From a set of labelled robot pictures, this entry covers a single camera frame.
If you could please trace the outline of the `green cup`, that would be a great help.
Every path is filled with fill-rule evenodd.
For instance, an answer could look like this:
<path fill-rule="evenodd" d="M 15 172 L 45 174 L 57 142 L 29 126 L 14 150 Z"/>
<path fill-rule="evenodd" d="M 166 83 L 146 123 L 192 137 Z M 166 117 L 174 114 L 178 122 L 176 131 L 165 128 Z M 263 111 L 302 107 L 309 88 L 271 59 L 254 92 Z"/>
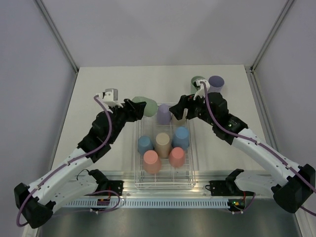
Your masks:
<path fill-rule="evenodd" d="M 194 76 L 191 79 L 191 94 L 195 94 L 200 89 L 200 86 L 197 85 L 197 82 L 202 79 L 205 79 L 205 78 L 202 76 Z"/>
<path fill-rule="evenodd" d="M 153 117 L 158 111 L 158 104 L 155 100 L 143 97 L 143 96 L 135 96 L 132 101 L 134 103 L 146 102 L 146 106 L 144 109 L 144 116 Z"/>

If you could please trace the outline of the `purple cup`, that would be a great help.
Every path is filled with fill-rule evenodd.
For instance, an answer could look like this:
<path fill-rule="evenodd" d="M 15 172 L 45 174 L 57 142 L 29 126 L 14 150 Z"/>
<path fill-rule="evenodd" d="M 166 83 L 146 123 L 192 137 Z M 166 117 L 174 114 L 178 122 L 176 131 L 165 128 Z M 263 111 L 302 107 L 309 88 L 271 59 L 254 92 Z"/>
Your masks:
<path fill-rule="evenodd" d="M 157 111 L 157 121 L 160 125 L 168 125 L 171 121 L 171 113 L 167 104 L 161 104 Z"/>
<path fill-rule="evenodd" d="M 220 93 L 225 84 L 225 81 L 221 76 L 211 76 L 208 79 L 208 82 L 210 84 L 208 93 L 212 93 L 212 92 Z"/>

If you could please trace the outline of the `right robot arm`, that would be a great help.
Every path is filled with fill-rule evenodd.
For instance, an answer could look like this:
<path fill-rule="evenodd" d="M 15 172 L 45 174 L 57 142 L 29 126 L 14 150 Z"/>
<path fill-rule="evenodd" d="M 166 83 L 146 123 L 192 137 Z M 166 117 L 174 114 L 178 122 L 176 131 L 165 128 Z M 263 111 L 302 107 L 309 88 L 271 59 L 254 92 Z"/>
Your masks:
<path fill-rule="evenodd" d="M 245 122 L 229 113 L 227 101 L 220 93 L 204 97 L 183 95 L 169 110 L 177 119 L 187 112 L 187 119 L 199 118 L 211 125 L 219 139 L 243 151 L 271 175 L 271 179 L 261 178 L 236 169 L 232 173 L 234 177 L 225 183 L 229 194 L 237 195 L 241 191 L 262 194 L 273 197 L 289 213 L 302 209 L 315 215 L 303 205 L 316 191 L 316 170 L 309 164 L 291 161 L 260 141 Z"/>

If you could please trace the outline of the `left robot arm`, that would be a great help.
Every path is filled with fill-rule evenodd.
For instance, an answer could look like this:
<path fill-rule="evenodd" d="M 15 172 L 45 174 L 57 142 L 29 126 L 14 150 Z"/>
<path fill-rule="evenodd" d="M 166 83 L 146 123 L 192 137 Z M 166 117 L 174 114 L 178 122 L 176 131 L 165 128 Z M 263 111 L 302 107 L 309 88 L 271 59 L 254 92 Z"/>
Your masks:
<path fill-rule="evenodd" d="M 74 151 L 41 178 L 28 185 L 20 183 L 14 188 L 15 203 L 19 209 L 17 226 L 39 228 L 72 200 L 85 195 L 101 196 L 107 192 L 106 176 L 97 169 L 89 171 L 88 176 L 81 180 L 69 181 L 111 149 L 126 123 L 141 120 L 147 104 L 130 99 L 125 99 L 121 104 L 105 100 L 101 94 L 93 99 L 103 111 L 96 116 L 88 134 Z"/>

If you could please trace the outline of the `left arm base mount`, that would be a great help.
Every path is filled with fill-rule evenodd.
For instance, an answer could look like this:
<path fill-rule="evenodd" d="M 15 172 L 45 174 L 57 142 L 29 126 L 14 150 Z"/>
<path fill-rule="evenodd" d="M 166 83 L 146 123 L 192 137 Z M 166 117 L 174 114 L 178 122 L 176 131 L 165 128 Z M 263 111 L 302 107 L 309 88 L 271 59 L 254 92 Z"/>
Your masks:
<path fill-rule="evenodd" d="M 124 182 L 122 180 L 109 180 L 105 183 L 98 184 L 95 191 L 90 193 L 90 196 L 114 196 L 113 191 L 117 193 L 119 196 L 122 195 Z"/>

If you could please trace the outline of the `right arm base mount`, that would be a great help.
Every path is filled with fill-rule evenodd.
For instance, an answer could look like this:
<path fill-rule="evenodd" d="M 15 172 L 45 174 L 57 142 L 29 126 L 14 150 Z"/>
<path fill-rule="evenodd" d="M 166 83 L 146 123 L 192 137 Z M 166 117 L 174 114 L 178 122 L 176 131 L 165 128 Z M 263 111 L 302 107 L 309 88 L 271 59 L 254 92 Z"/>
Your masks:
<path fill-rule="evenodd" d="M 212 197 L 232 197 L 239 195 L 234 184 L 225 180 L 212 180 L 204 187 L 210 192 Z"/>

